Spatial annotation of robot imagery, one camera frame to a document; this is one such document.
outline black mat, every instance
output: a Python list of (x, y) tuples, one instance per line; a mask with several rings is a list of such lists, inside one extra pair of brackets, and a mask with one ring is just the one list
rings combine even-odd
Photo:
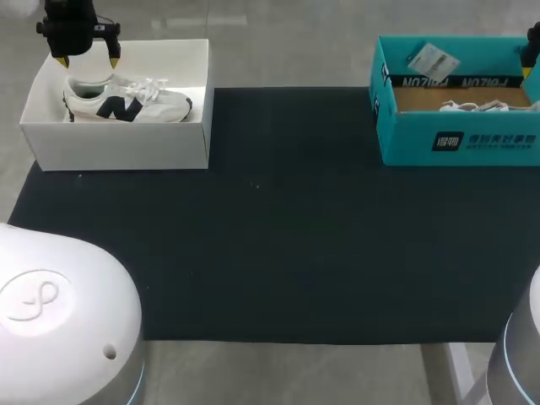
[(34, 165), (10, 223), (117, 257), (147, 339), (491, 341), (540, 262), (540, 169), (385, 167), (367, 89), (217, 89), (211, 150)]

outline n logo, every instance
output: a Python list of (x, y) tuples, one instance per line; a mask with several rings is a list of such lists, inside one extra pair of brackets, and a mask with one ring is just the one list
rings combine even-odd
[(123, 97), (117, 95), (112, 95), (105, 103), (100, 107), (97, 112), (98, 116), (103, 118), (111, 118), (111, 114), (114, 112), (117, 120), (133, 122), (135, 117), (141, 110), (143, 105), (137, 100), (133, 99), (132, 103), (127, 107), (126, 110), (126, 101)]

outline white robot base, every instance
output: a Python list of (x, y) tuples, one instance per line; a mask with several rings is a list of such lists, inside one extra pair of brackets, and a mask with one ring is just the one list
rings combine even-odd
[(109, 253), (0, 224), (0, 405), (142, 404), (141, 326)]

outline shoe sole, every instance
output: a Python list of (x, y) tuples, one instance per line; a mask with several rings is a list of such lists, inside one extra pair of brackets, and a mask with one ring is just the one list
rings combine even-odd
[[(171, 124), (171, 123), (179, 123), (183, 122), (186, 117), (184, 117), (181, 121), (163, 121), (163, 122), (150, 122), (153, 124)], [(75, 116), (74, 120), (72, 121), (74, 123), (92, 123), (92, 124), (101, 124), (101, 123), (115, 123), (115, 124), (133, 124), (133, 122), (128, 121), (120, 121), (120, 120), (113, 120), (110, 118), (101, 118), (101, 117), (87, 117), (87, 116)], [(144, 124), (147, 122), (134, 122), (136, 124)]]

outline white label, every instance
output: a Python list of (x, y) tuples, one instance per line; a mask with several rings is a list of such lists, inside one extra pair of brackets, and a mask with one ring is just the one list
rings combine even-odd
[(452, 55), (426, 44), (408, 66), (435, 82), (442, 82), (459, 66), (459, 63)]

